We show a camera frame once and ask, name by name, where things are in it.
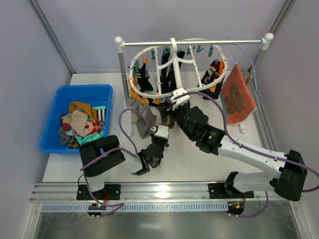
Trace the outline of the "grey striped sock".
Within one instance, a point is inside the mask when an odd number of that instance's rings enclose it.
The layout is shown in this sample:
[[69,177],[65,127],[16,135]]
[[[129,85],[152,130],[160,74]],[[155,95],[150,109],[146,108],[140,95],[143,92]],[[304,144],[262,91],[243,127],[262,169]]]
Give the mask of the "grey striped sock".
[[142,104],[132,96],[128,99],[128,107],[135,109],[132,111],[132,122],[136,124],[140,138],[148,137],[151,132],[150,125],[156,124],[157,116],[152,113],[149,105]]

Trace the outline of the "white oval clip hanger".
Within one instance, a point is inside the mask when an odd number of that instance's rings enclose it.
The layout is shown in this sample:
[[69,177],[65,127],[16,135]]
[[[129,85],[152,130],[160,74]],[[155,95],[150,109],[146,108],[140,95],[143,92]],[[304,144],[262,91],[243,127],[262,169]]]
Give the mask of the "white oval clip hanger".
[[[209,40],[205,40],[203,38],[191,38],[191,39],[184,39],[182,41],[176,41],[175,38],[171,38],[170,41],[156,41],[156,42],[132,42],[132,43],[126,43],[126,42],[122,42],[118,44],[118,52],[123,52],[123,49],[126,47],[145,47],[144,50],[142,50],[141,52],[139,52],[131,61],[130,64],[130,78],[128,79],[126,76],[126,73],[124,73],[123,79],[127,81],[127,85],[129,85],[129,95],[132,96],[134,99],[141,101],[143,104],[145,104],[147,102],[147,99],[163,99],[163,98],[167,98],[167,97],[171,97],[172,93],[165,93],[163,94],[161,92],[161,86],[160,86],[160,70],[168,67],[170,64],[173,64],[173,68],[174,68],[174,75],[175,75],[175,82],[176,82],[176,87],[178,88],[184,88],[182,85],[182,79],[181,79],[181,75],[180,75],[180,68],[179,68],[179,63],[185,63],[185,64],[192,64],[194,66],[195,69],[195,73],[196,73],[196,78],[198,81],[198,87],[196,88],[189,88],[189,89],[185,89],[188,93],[191,92],[199,92],[202,90],[205,90],[207,88],[210,88],[216,84],[218,84],[222,78],[225,77],[226,74],[226,70],[228,67],[228,63],[225,57],[225,54],[223,53],[223,50],[221,49],[221,45],[231,45],[233,43],[236,43],[237,41],[233,41],[233,40],[222,40],[222,41],[209,41]],[[177,56],[177,52],[178,52],[178,45],[187,45],[190,53],[191,53],[191,59],[181,59]],[[220,74],[220,77],[215,80],[214,82],[208,84],[208,85],[204,85],[201,83],[201,78],[200,78],[200,74],[198,71],[198,65],[196,63],[195,60],[195,56],[193,54],[192,51],[192,46],[193,45],[210,45],[212,47],[216,47],[218,49],[219,55],[221,56],[221,60],[224,60],[224,70],[222,71],[222,73]],[[158,84],[158,92],[155,93],[154,95],[150,95],[150,94],[146,94],[146,93],[142,93],[141,91],[139,91],[137,89],[137,87],[135,86],[135,77],[133,76],[133,65],[134,65],[134,60],[137,60],[141,55],[143,55],[145,52],[147,51],[155,51],[155,59],[158,60],[158,52],[157,52],[157,48],[162,47],[162,46],[169,46],[170,47],[170,51],[171,51],[171,59],[168,60],[167,63],[160,65],[159,63],[156,63],[156,75],[157,75],[157,84]]]

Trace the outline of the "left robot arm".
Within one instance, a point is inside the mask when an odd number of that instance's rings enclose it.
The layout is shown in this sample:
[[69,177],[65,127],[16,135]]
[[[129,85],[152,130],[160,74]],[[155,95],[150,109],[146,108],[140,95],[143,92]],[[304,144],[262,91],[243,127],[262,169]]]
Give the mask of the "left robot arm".
[[160,166],[163,152],[168,147],[168,136],[151,135],[152,142],[137,153],[120,147],[117,136],[111,135],[82,145],[79,153],[82,161],[83,176],[92,193],[105,189],[102,174],[121,166],[129,173],[142,176],[151,168]]

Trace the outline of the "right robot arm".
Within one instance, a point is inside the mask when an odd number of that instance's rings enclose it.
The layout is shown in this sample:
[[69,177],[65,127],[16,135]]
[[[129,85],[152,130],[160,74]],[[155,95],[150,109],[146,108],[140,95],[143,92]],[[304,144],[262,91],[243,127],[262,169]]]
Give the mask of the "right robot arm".
[[208,116],[198,107],[187,103],[173,109],[159,108],[162,121],[175,122],[190,141],[205,153],[230,157],[261,170],[260,173],[231,172],[224,184],[230,196],[250,191],[273,191],[290,201],[299,201],[308,171],[301,154],[268,151],[230,138],[225,130],[211,126]]

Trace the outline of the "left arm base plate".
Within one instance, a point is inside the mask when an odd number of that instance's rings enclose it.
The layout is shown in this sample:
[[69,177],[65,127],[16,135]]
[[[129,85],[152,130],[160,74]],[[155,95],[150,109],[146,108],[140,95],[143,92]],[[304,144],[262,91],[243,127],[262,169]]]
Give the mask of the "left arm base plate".
[[[93,192],[94,197],[99,201],[119,200],[121,193],[120,184],[105,184],[104,189]],[[86,184],[78,186],[76,200],[88,201],[93,200]]]

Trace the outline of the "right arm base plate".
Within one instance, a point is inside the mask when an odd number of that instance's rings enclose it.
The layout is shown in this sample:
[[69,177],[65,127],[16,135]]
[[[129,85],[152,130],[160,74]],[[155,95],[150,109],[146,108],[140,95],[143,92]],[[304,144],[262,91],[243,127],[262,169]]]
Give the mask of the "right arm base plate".
[[224,187],[224,183],[209,183],[208,193],[210,199],[252,199],[254,198],[254,192],[248,191],[241,193],[234,187]]

